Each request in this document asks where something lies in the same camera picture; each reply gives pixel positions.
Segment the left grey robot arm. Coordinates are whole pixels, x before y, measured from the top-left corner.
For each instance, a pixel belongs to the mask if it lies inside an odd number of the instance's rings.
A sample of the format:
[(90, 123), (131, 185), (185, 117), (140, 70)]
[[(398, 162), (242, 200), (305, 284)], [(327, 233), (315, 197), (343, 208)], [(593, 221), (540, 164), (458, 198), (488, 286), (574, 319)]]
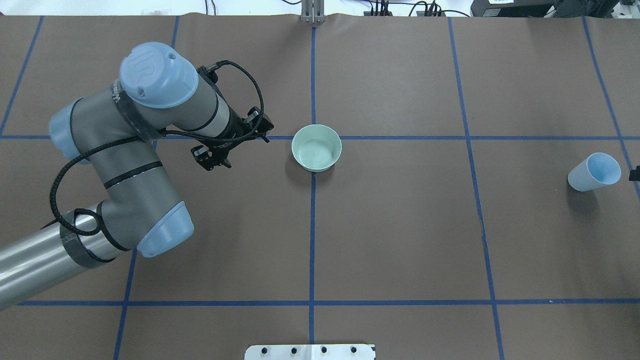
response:
[[(49, 191), (54, 220), (1, 250), (2, 310), (133, 249), (151, 258), (194, 234), (153, 142), (169, 135), (194, 139), (194, 161), (212, 171), (231, 168), (231, 150), (255, 139), (268, 142), (274, 129), (261, 91), (247, 116), (231, 109), (217, 85), (224, 66), (242, 70), (229, 60), (195, 67), (165, 43), (142, 43), (124, 57), (112, 84), (50, 119), (51, 141), (68, 160)], [(58, 189), (77, 164), (93, 167), (108, 198), (62, 211)]]

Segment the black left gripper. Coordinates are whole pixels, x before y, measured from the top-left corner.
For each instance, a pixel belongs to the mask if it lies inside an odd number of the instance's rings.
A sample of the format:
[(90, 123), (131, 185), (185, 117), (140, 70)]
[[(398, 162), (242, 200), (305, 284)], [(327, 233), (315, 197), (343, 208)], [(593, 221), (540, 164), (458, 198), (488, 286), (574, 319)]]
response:
[(268, 134), (274, 129), (274, 124), (267, 114), (263, 114), (262, 121), (258, 121), (258, 117), (259, 108), (256, 106), (252, 107), (244, 118), (233, 112), (225, 130), (215, 137), (218, 141), (201, 140), (200, 145), (191, 149), (194, 161), (202, 169), (212, 171), (220, 166), (220, 162), (227, 162), (231, 150), (242, 144), (242, 141), (222, 143), (219, 142), (220, 139), (237, 139), (246, 136), (246, 141), (261, 139), (265, 143), (270, 143)]

